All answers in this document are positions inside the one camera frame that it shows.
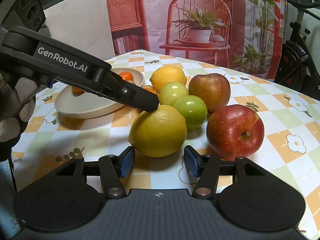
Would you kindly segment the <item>gloved left hand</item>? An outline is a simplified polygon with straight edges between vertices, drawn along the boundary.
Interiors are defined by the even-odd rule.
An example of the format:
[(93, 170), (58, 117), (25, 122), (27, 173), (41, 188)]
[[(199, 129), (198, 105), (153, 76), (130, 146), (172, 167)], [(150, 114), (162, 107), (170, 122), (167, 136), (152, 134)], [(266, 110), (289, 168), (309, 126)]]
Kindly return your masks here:
[(1, 161), (9, 158), (11, 148), (26, 129), (38, 90), (39, 86), (31, 80), (1, 74)]

